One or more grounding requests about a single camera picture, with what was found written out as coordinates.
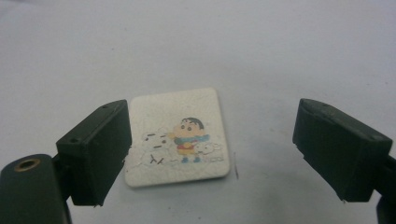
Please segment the white coaster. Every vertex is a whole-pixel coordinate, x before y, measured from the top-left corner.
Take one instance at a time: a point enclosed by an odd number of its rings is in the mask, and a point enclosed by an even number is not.
[[[222,177],[230,159],[214,89],[136,97],[133,145],[125,159],[131,187]]]

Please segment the black hair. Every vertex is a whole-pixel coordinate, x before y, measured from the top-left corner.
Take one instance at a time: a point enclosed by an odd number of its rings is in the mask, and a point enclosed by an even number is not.
[[[181,122],[187,121],[187,120],[189,120],[190,122],[192,122],[194,124],[198,124],[199,129],[203,129],[204,128],[204,124],[200,120],[198,120],[196,118],[186,118],[186,119],[183,119]]]

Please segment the yellow shorts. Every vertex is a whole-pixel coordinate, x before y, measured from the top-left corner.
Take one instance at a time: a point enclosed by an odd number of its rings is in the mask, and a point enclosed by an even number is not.
[[[187,155],[194,155],[195,150],[194,149],[178,149],[177,153],[179,155],[187,156]]]

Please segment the cartoon boy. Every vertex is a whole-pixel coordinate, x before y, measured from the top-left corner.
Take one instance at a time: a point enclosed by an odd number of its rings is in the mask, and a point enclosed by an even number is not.
[[[194,146],[199,142],[209,140],[209,135],[205,134],[204,124],[195,118],[186,118],[174,128],[174,132],[169,134],[177,145],[177,153],[183,156],[181,162],[189,161],[188,156],[194,155],[193,162],[199,162],[201,159],[195,152]]]

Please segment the cartoon character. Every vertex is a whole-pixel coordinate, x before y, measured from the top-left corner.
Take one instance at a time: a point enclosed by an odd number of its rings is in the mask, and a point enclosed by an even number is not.
[[[201,161],[198,153],[194,150],[194,146],[209,140],[209,135],[205,134],[204,124],[200,120],[196,118],[183,119],[168,136],[177,145],[177,153],[183,156],[181,162],[188,162],[189,155],[194,156],[193,162]]]
[[[195,150],[203,158],[203,161],[214,162],[224,161],[222,155],[222,145],[214,143],[198,143]]]
[[[142,157],[143,164],[159,165],[165,164],[171,160],[169,148],[172,141],[166,135],[167,131],[160,129],[157,132],[144,133],[142,136]]]

